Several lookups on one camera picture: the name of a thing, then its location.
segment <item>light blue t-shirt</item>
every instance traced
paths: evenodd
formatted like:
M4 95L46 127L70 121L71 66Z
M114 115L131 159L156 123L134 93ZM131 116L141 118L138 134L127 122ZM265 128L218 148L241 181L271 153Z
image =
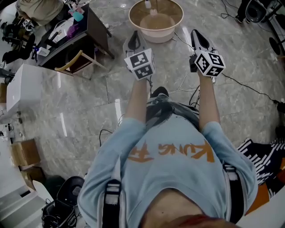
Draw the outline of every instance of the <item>light blue t-shirt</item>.
M119 156L130 228L139 226L147 207L166 188L182 192L206 215L225 218L228 199L221 161L241 173L248 208L257 194L253 163L235 149L219 123L209 122L200 133L176 114L149 130L126 118L100 148L78 197L80 212L90 227L97 227L98 197Z

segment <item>white marker cube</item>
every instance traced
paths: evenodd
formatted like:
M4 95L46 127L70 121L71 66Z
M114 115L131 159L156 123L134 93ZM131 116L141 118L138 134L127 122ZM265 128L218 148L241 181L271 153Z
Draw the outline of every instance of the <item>white marker cube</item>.
M155 73L155 57L151 48L125 58L125 62L137 80Z
M217 77L226 68L221 55L196 50L195 64L204 76Z

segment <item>bucket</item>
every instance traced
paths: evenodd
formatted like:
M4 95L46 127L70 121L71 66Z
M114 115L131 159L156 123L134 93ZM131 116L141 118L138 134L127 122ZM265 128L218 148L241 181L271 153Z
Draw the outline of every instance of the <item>bucket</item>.
M163 43L174 36L175 27L183 19L183 9L172 0L145 0L136 3L129 11L130 22L141 30L144 38L153 43Z

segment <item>purple item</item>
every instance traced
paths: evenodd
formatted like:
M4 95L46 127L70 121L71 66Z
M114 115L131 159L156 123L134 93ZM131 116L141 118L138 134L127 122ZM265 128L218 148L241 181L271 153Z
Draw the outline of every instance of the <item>purple item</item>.
M77 34L79 29L80 29L79 24L74 24L70 26L70 28L67 30L66 33L67 39L70 40L71 38L73 38Z

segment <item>shoulder strap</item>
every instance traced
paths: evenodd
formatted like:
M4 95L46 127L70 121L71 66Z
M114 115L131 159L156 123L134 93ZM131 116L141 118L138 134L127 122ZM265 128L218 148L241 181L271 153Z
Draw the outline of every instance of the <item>shoulder strap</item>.
M223 168L229 179L229 191L231 195L231 214L229 221L236 224L244 215L244 193L240 177L236 168L224 163Z
M120 227L121 161L118 158L104 194L102 228Z

